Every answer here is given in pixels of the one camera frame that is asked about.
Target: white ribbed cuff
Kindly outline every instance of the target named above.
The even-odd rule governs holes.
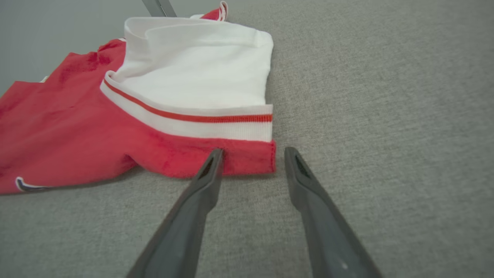
[[[110,74],[100,89],[113,103],[144,124],[167,134],[193,138],[272,140],[273,106],[221,109],[181,108],[153,102],[123,88]]]

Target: gray carpet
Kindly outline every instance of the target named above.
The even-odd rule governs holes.
[[[273,36],[278,171],[225,179],[197,277],[311,277],[285,181],[289,145],[386,277],[492,277],[494,1],[230,8],[230,21]],[[0,276],[123,277],[186,186],[137,168],[1,196]]]

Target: white fabric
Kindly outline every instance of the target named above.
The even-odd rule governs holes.
[[[194,14],[190,18],[192,18],[192,19],[200,19],[203,16],[204,16],[204,14]]]
[[[218,21],[226,21],[228,15],[228,4],[225,1],[221,1],[219,4]]]
[[[166,112],[197,116],[272,114],[264,98],[273,40],[253,28],[202,19],[130,18],[125,60],[105,80]],[[271,122],[197,123],[153,114],[115,93],[102,92],[145,124],[198,138],[271,141]]]

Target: gray wall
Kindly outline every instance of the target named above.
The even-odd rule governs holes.
[[[0,95],[15,80],[38,82],[69,52],[87,53],[149,16],[141,0],[0,0]]]

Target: logo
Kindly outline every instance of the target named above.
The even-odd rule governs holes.
[[[19,190],[24,192],[38,191],[50,188],[49,186],[29,185],[24,182],[24,179],[22,177],[17,177],[15,179],[15,184],[17,185],[17,188],[19,188]]]

